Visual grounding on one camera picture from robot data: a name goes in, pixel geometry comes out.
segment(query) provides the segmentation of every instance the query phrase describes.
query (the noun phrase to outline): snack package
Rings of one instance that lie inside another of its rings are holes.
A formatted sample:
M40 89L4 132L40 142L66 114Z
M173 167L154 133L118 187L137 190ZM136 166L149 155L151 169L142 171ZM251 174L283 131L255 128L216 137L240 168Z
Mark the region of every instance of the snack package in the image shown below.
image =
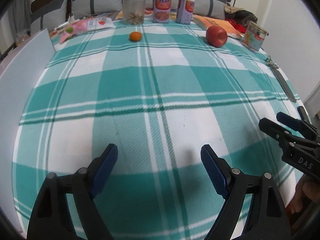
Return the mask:
M114 24L111 18L108 18L106 14L101 14L96 18L87 18L68 25L59 39L59 43L62 44L67 39L70 39L74 35L81 35L90 31L114 28Z

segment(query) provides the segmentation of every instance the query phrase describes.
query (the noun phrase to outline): can label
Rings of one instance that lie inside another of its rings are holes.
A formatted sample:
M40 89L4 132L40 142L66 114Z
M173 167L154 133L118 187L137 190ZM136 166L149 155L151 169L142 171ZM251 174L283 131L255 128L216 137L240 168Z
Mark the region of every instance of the can label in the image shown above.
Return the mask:
M192 19L195 2L190 0L179 0L176 22L189 25Z
M171 0L155 0L153 9L154 23L169 23Z
M257 34L252 33L248 29L242 38L242 43L250 47L251 49L254 49L255 51L259 51L263 41L264 41L264 38L260 37Z

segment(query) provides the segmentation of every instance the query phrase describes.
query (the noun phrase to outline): glass jar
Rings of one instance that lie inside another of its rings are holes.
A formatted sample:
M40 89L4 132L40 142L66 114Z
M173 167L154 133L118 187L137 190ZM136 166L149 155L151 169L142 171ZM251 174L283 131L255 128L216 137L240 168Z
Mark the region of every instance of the glass jar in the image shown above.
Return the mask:
M146 0L123 0L123 24L138 25L144 22Z

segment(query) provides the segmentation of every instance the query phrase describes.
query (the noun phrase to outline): metal screw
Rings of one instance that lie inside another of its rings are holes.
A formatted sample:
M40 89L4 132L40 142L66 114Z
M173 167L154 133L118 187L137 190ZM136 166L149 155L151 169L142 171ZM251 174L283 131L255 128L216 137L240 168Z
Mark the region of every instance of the metal screw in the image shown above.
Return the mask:
M80 174L85 174L85 173L87 172L87 168L80 168L80 169L78 170L78 172L79 172Z
M48 173L47 178L52 179L55 175L56 174L54 172L50 172L50 173Z
M266 173L264 174L264 176L265 176L267 179L271 179L271 177L272 177L269 172L266 172Z
M240 170L238 168L233 168L231 171L233 174L236 174L236 175L240 174Z

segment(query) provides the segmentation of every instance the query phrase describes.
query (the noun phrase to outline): human hand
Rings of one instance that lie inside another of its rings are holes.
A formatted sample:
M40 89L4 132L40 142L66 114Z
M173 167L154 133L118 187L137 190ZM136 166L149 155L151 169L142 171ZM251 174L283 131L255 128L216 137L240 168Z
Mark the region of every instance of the human hand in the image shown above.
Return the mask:
M320 184L307 180L305 174L300 178L296 185L296 192L292 199L291 213L300 212L302 209L302 200L305 196L311 199L313 202L320 200Z

